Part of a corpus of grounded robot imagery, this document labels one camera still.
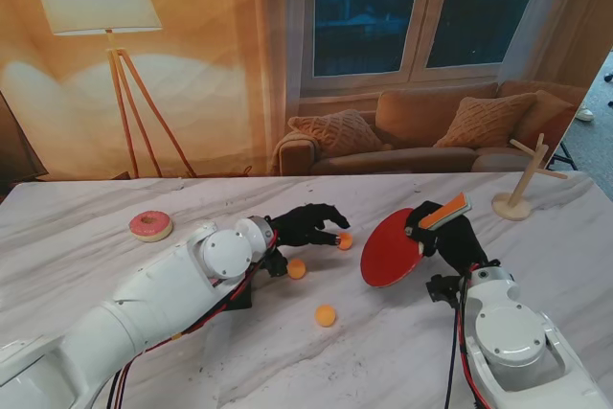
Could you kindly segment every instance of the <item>window pane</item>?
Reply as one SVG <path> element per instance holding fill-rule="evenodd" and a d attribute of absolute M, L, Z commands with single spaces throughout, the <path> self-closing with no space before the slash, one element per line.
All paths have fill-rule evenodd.
<path fill-rule="evenodd" d="M 427 67 L 502 62 L 529 0 L 444 0 Z"/>
<path fill-rule="evenodd" d="M 315 76 L 397 71 L 413 0 L 315 0 Z"/>

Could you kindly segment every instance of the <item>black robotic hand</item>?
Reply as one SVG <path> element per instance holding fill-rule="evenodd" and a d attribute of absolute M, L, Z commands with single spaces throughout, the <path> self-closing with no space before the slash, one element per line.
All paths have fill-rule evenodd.
<path fill-rule="evenodd" d="M 423 243 L 424 256 L 432 256 L 438 250 L 445 262 L 460 275 L 466 275 L 475 263 L 487 265 L 488 257 L 466 216 L 458 216 L 437 230 L 419 228 L 420 221 L 441 206 L 432 201 L 424 201 L 407 218 L 406 225 L 412 229 L 411 239 Z"/>
<path fill-rule="evenodd" d="M 277 231 L 277 246 L 335 245 L 336 235 L 323 232 L 326 220 L 341 229 L 349 228 L 349 222 L 336 207 L 323 203 L 294 208 L 289 213 L 270 219 L 269 223 Z"/>

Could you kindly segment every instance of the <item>ping pong paddle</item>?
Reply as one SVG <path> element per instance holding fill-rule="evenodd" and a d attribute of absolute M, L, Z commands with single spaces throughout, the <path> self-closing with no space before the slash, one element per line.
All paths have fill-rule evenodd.
<path fill-rule="evenodd" d="M 449 220 L 470 210 L 470 200 L 460 193 L 439 210 L 420 221 L 423 229 L 436 230 Z M 407 217 L 413 208 L 396 211 L 386 217 L 364 245 L 360 268 L 370 286 L 385 287 L 409 274 L 423 257 L 420 243 L 406 236 Z"/>

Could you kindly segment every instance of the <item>robotic arm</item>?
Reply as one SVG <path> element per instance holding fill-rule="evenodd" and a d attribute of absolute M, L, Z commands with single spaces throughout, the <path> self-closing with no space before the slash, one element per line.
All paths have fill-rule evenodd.
<path fill-rule="evenodd" d="M 424 202 L 409 215 L 405 230 L 424 245 L 424 256 L 438 250 L 458 272 L 435 275 L 426 287 L 434 302 L 446 301 L 456 311 L 460 353 L 475 407 L 611 409 L 559 329 L 544 313 L 519 302 L 513 276 L 499 261 L 488 261 L 465 216 L 435 231 L 419 228 L 419 222 L 439 208 Z"/>
<path fill-rule="evenodd" d="M 286 273 L 278 246 L 336 244 L 324 221 L 349 222 L 329 205 L 275 219 L 240 219 L 233 230 L 205 222 L 138 269 L 64 335 L 0 350 L 0 409 L 89 409 L 104 384 L 136 356 L 192 332 L 224 309 L 263 266 Z"/>

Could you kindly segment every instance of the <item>floor lamp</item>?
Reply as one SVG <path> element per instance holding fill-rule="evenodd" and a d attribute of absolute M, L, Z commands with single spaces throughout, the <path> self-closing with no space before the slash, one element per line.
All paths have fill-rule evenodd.
<path fill-rule="evenodd" d="M 130 134 L 125 110 L 122 87 L 158 177 L 162 177 L 162 172 L 155 158 L 153 147 L 151 146 L 147 131 L 130 91 L 124 65 L 136 82 L 140 92 L 143 94 L 148 107 L 169 136 L 183 164 L 188 169 L 189 175 L 191 177 L 196 177 L 183 150 L 147 91 L 127 50 L 117 48 L 115 45 L 114 34 L 159 31 L 162 29 L 162 24 L 155 12 L 151 0 L 41 0 L 41 2 L 53 34 L 106 34 L 108 37 L 110 48 L 106 51 L 106 54 L 113 86 L 115 88 L 117 104 L 122 118 L 125 141 L 127 143 L 127 150 L 132 163 L 134 177 L 139 177 L 138 164 L 134 154 L 134 146 L 132 145 L 132 136 Z"/>

